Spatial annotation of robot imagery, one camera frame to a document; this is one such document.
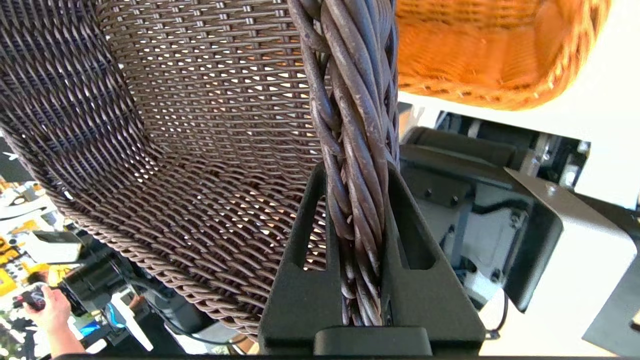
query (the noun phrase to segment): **hand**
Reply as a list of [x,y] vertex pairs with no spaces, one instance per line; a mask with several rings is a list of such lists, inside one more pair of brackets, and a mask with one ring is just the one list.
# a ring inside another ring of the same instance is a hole
[[71,304],[62,291],[42,286],[42,294],[45,301],[44,309],[37,311],[28,304],[23,304],[29,318],[47,333],[68,329],[67,321],[71,316]]

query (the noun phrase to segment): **black plastic bracket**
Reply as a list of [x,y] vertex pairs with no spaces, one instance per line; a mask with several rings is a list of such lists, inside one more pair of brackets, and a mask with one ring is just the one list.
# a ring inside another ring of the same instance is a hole
[[381,300],[386,327],[342,326],[338,239],[326,217],[326,270],[303,266],[318,200],[326,193],[318,165],[291,231],[260,323],[265,354],[360,356],[476,355],[484,325],[437,242],[427,230],[399,171],[389,163],[389,203]]

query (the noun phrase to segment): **person's arm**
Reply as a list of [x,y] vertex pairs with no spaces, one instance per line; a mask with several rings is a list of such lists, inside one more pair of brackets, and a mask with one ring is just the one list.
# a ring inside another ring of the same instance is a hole
[[67,321],[71,316],[71,304],[60,290],[42,286],[45,307],[40,311],[24,304],[29,317],[43,330],[51,346],[51,358],[64,354],[83,354],[84,346],[69,329]]

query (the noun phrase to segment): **orange wicker basket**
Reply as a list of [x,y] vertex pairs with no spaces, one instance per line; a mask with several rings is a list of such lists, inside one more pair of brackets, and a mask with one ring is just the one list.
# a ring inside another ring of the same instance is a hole
[[399,88],[501,110],[575,79],[612,0],[398,0]]

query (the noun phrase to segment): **woven rattan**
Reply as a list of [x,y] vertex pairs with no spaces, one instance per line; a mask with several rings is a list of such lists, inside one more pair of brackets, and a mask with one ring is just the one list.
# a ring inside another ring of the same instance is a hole
[[311,115],[327,171],[327,205],[340,238],[342,321],[383,325],[387,161],[398,158],[394,4],[291,0],[289,6],[302,34]]
[[398,0],[399,88],[502,110],[575,79],[611,0]]
[[245,334],[323,159],[361,268],[345,267],[346,322],[380,321],[379,270],[362,267],[377,261],[383,162],[397,159],[393,7],[290,5],[321,26],[300,28],[309,18],[278,0],[7,0],[0,15],[0,124],[21,162],[64,214]]

